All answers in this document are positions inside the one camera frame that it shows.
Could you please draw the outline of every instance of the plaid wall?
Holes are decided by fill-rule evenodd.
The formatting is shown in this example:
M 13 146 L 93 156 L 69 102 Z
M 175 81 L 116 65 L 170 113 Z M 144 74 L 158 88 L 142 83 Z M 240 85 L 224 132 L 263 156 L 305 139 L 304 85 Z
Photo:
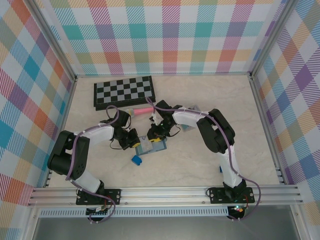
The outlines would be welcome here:
M 320 0 L 299 1 L 256 83 L 289 182 L 306 202 L 309 231 L 320 236 Z
M 259 48 L 258 48 L 258 50 L 256 51 L 256 53 L 255 53 L 255 55 L 254 55 L 253 61 L 252 61 L 252 63 L 250 64 L 250 67 L 249 67 L 248 72 L 252 72 L 252 70 L 253 70 L 256 62 L 257 62 L 257 59 L 258 59 L 259 56 L 260 56 L 260 53 L 261 53 L 262 49 L 265 47 L 265 45 L 266 45 L 266 43 L 267 43 L 267 40 L 268 40 L 268 38 L 269 38 L 269 36 L 270 36 L 271 31 L 275 28 L 276 22 L 277 22 L 277 20 L 279 19 L 282 11 L 284 10 L 284 7 L 285 7 L 287 1 L 288 1 L 288 0 L 281 0 L 281 3 L 280 3 L 278 9 L 277 9 L 276 12 L 275 12 L 275 15 L 273 16 L 273 19 L 272 19 L 272 21 L 271 21 L 271 23 L 270 23 L 267 31 L 265 32 L 265 34 L 264 34 L 264 36 L 263 36 L 263 39 L 262 39 L 262 41 L 261 41 L 261 43 L 260 43 L 260 45 L 259 45 Z
M 122 75 L 248 72 L 285 0 L 37 2 L 76 73 Z
M 22 0 L 0 0 L 0 239 L 21 231 L 72 82 Z

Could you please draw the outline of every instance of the blue cube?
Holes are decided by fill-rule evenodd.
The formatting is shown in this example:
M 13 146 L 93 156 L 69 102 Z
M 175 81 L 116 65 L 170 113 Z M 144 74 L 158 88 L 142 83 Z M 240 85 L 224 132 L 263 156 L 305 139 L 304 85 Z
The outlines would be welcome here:
M 132 162 L 138 166 L 140 166 L 140 164 L 142 163 L 142 159 L 140 157 L 138 157 L 137 155 L 134 155 L 134 157 L 131 159 Z

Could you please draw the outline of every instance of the metal rail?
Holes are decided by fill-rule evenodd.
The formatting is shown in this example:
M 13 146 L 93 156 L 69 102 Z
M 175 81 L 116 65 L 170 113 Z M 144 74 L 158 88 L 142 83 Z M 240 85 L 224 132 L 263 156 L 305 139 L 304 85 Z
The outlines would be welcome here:
M 278 21 L 275 24 L 275 27 L 271 31 L 269 38 L 264 45 L 255 65 L 253 66 L 251 75 L 255 77 L 261 67 L 264 65 L 271 49 L 275 45 L 276 41 L 278 40 L 278 37 L 280 36 L 282 30 L 284 29 L 286 23 L 289 20 L 289 17 L 291 16 L 291 13 L 295 9 L 296 5 L 298 4 L 299 0 L 288 0 L 282 10 L 282 13 L 278 19 Z
M 122 187 L 118 208 L 132 207 L 196 207 L 234 206 L 231 203 L 210 204 L 206 186 L 193 187 Z M 252 186 L 258 198 L 258 189 Z M 76 188 L 35 188 L 31 196 L 31 208 L 79 208 L 96 206 L 76 205 Z M 262 185 L 260 205 L 299 205 L 303 200 L 296 185 Z

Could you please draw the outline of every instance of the pink cylinder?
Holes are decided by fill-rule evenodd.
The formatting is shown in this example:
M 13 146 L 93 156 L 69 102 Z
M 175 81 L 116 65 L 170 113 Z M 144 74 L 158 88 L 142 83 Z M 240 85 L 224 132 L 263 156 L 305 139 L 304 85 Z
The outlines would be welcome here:
M 154 111 L 153 107 L 146 107 L 146 108 L 138 108 L 138 109 L 133 109 L 134 115 L 139 115 L 139 114 L 147 114 L 147 113 L 152 113 Z

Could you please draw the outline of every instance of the beige tabletop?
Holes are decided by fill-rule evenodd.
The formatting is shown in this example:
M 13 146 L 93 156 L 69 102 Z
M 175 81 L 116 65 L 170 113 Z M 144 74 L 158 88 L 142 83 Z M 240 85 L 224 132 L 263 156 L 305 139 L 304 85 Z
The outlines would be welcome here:
M 78 79 L 65 129 L 82 131 L 107 119 L 105 111 L 93 107 L 94 83 L 119 79 L 124 78 Z M 202 111 L 219 109 L 235 131 L 235 155 L 242 175 L 260 185 L 279 184 L 246 75 L 153 76 L 152 79 L 157 101 L 184 107 L 197 104 Z M 149 117 L 150 114 L 142 114 L 132 118 L 132 127 L 140 136 L 146 135 L 150 128 Z M 86 166 L 106 187 L 222 185 L 219 160 L 207 149 L 197 129 L 181 131 L 169 138 L 166 150 L 142 155 L 140 166 L 131 161 L 136 154 L 134 149 L 113 150 L 109 144 L 106 141 L 91 148 Z M 118 146 L 116 141 L 113 144 L 115 148 Z M 54 173 L 49 186 L 70 185 L 64 176 Z

